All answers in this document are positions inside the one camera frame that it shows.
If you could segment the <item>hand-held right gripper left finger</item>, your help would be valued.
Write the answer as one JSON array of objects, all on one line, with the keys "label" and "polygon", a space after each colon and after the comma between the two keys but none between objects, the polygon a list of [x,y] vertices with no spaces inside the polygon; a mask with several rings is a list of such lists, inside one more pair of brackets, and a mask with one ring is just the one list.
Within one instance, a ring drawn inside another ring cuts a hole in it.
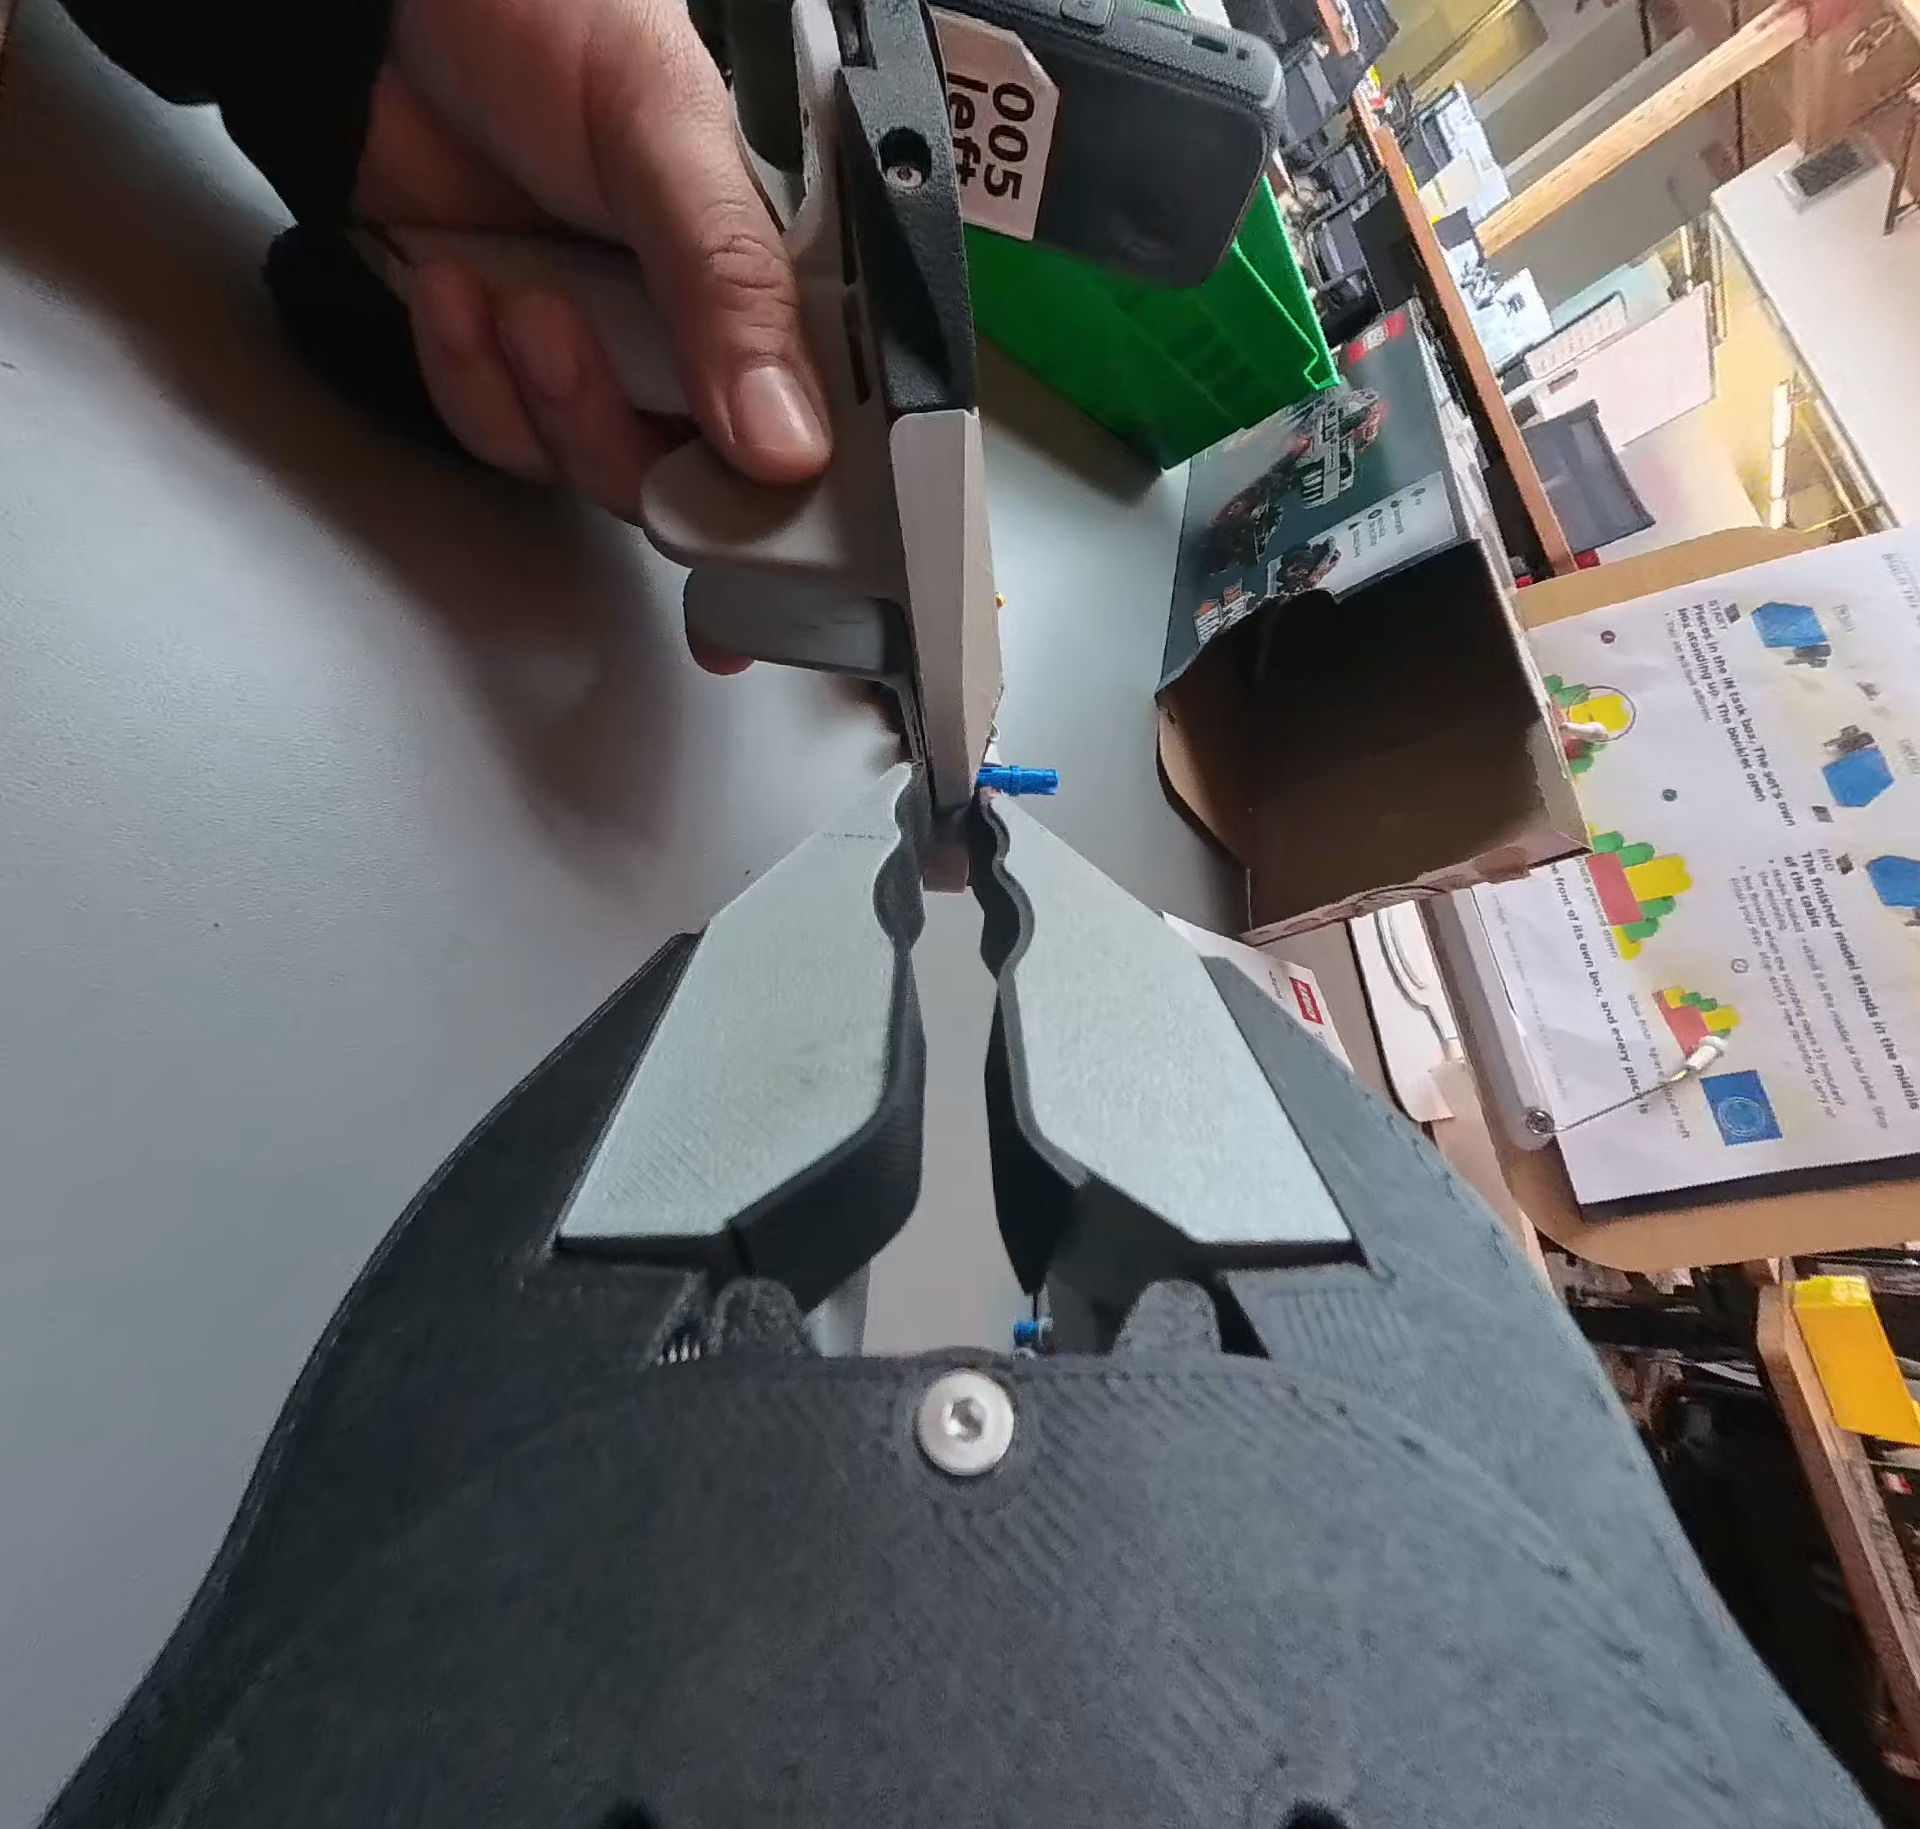
[{"label": "hand-held right gripper left finger", "polygon": [[578,1255],[764,1280],[820,1310],[921,1192],[924,772],[874,788],[701,932],[560,1221]]}]

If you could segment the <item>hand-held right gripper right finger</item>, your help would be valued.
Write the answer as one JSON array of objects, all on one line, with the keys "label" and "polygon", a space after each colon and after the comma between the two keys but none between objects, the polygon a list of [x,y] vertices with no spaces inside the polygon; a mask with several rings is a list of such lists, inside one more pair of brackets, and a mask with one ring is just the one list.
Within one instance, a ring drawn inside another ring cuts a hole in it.
[{"label": "hand-held right gripper right finger", "polygon": [[1029,1296],[1362,1260],[1219,993],[1232,967],[1008,796],[972,811],[972,891],[994,1221]]}]

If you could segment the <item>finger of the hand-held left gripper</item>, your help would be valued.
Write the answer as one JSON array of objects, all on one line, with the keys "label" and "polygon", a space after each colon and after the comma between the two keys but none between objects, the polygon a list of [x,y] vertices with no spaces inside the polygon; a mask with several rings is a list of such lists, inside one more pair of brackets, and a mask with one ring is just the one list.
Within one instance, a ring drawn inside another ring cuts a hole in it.
[{"label": "finger of the hand-held left gripper", "polygon": [[981,420],[977,409],[903,417],[889,454],[929,791],[950,813],[972,805],[1006,687]]}]

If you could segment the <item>person's left forearm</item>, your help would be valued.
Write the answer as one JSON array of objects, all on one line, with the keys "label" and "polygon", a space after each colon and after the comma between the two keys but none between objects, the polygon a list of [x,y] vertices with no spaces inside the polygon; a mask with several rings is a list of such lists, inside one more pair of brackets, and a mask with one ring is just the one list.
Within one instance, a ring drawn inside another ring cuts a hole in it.
[{"label": "person's left forearm", "polygon": [[292,217],[350,217],[395,0],[56,4],[159,97],[217,106]]}]

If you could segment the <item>dark cardboard set box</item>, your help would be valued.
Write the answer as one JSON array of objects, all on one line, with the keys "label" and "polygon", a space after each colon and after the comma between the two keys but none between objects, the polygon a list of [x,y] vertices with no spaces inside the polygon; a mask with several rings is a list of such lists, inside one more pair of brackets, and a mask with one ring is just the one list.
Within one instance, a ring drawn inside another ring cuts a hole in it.
[{"label": "dark cardboard set box", "polygon": [[1252,941],[1584,855],[1516,592],[1421,306],[1190,464],[1160,763]]}]

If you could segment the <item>person's left hand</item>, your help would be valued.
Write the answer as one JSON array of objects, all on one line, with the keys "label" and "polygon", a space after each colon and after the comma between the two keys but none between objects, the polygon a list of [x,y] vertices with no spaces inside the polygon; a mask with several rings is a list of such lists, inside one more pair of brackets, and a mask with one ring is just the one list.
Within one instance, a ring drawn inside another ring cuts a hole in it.
[{"label": "person's left hand", "polygon": [[[684,0],[395,0],[351,205],[382,229],[625,242],[706,447],[772,485],[827,470],[796,271]],[[475,464],[637,520],[679,435],[628,402],[571,302],[458,262],[419,266],[404,298]]]}]

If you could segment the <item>stack of instruction booklets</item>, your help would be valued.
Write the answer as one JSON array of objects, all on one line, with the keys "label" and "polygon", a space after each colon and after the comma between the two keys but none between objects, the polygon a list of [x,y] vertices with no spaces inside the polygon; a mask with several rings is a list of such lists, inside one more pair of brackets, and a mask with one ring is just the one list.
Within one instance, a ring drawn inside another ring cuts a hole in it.
[{"label": "stack of instruction booklets", "polygon": [[1341,1064],[1351,1068],[1346,1044],[1331,1013],[1331,995],[1307,965],[1259,951],[1232,936],[1207,932],[1175,918],[1174,910],[1164,910],[1164,922],[1200,960],[1223,963],[1227,967],[1249,980],[1259,995],[1266,995],[1292,1022],[1298,1022],[1316,1044],[1325,1044]]}]

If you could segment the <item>green plastic bin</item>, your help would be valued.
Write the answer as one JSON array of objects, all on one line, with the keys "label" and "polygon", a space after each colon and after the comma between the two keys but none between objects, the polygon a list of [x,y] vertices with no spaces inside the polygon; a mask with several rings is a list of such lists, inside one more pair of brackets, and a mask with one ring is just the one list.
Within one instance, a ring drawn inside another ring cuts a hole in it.
[{"label": "green plastic bin", "polygon": [[[1155,4],[1227,25],[1223,0]],[[1179,466],[1334,380],[1266,178],[1193,288],[1134,281],[986,229],[968,229],[964,247],[980,335],[1155,466]]]}]

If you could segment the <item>yellow plastic crate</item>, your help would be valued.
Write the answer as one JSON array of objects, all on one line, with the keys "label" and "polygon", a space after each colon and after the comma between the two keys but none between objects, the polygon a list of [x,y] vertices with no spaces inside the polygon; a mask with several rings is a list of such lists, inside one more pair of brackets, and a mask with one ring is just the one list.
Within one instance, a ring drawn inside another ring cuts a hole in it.
[{"label": "yellow plastic crate", "polygon": [[1795,1280],[1791,1312],[1837,1426],[1918,1446],[1918,1394],[1890,1347],[1871,1280],[1860,1272]]}]

